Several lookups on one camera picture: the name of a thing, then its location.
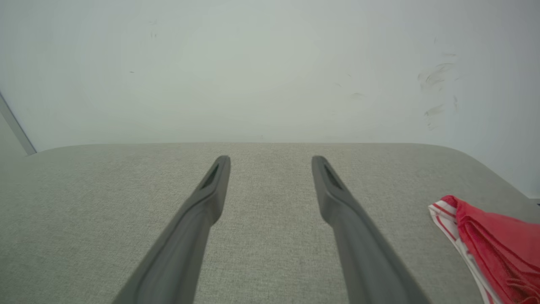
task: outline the white backdrop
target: white backdrop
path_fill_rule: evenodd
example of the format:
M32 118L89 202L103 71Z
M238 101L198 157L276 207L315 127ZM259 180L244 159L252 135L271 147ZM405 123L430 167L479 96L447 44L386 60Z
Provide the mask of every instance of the white backdrop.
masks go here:
M13 0L0 90L38 151L417 142L540 197L537 0Z

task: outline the cloth fold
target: cloth fold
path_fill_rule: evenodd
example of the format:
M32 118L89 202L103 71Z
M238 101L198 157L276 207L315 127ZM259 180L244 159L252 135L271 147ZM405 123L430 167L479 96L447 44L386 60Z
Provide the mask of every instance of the cloth fold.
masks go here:
M540 304L540 225L484 212L451 195L429 210L471 269L485 303Z

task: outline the red towel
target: red towel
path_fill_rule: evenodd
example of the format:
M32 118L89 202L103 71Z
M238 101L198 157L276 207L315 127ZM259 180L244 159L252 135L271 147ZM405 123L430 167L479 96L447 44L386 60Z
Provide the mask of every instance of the red towel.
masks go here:
M484 212L454 196L457 229L504 303L540 304L540 225Z

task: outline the textured gray cloth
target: textured gray cloth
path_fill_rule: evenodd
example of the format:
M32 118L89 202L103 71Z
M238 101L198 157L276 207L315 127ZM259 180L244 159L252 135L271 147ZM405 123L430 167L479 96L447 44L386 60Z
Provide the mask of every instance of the textured gray cloth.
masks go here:
M473 158L420 144L122 144L58 148L0 176L0 302L109 303L219 155L232 160L196 303L346 303L311 157L323 155L433 303L481 303L427 206L453 194L539 222Z

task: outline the white fabric with red stripes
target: white fabric with red stripes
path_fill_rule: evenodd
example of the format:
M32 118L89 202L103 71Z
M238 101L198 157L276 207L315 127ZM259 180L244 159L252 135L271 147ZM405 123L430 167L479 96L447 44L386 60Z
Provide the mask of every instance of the white fabric with red stripes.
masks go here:
M491 286L478 268L474 257L469 253L469 249L467 249L467 246L460 239L456 221L457 209L444 201L438 201L428 208L435 224L442 230L450 242L452 242L454 247L456 247L457 251L460 253L461 257L465 260L465 263L471 270L472 276L480 289L480 294L482 295L484 303L502 304L497 294L493 291L493 289L491 289Z

